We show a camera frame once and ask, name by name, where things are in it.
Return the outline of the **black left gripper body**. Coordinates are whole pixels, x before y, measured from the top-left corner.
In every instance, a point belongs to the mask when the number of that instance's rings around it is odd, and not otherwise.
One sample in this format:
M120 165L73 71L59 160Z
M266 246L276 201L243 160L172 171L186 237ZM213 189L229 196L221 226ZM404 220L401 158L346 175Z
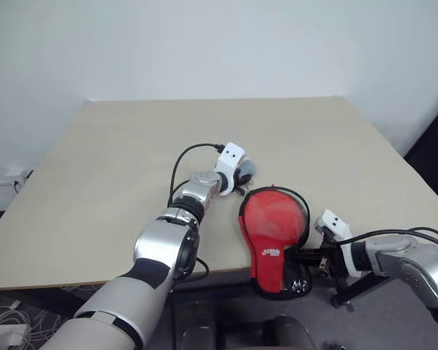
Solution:
M234 186L242 187L245 186L251 179L253 175L250 172L242 172L241 168L238 168L234 173Z

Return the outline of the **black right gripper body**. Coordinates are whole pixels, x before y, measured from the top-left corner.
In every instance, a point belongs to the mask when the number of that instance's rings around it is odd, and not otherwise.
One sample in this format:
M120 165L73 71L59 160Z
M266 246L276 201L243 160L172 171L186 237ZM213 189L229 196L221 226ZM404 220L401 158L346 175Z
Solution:
M315 251L319 260L319 269L325 271L327 277L333 279L345 277L345 260L340 245L333 241L322 241Z

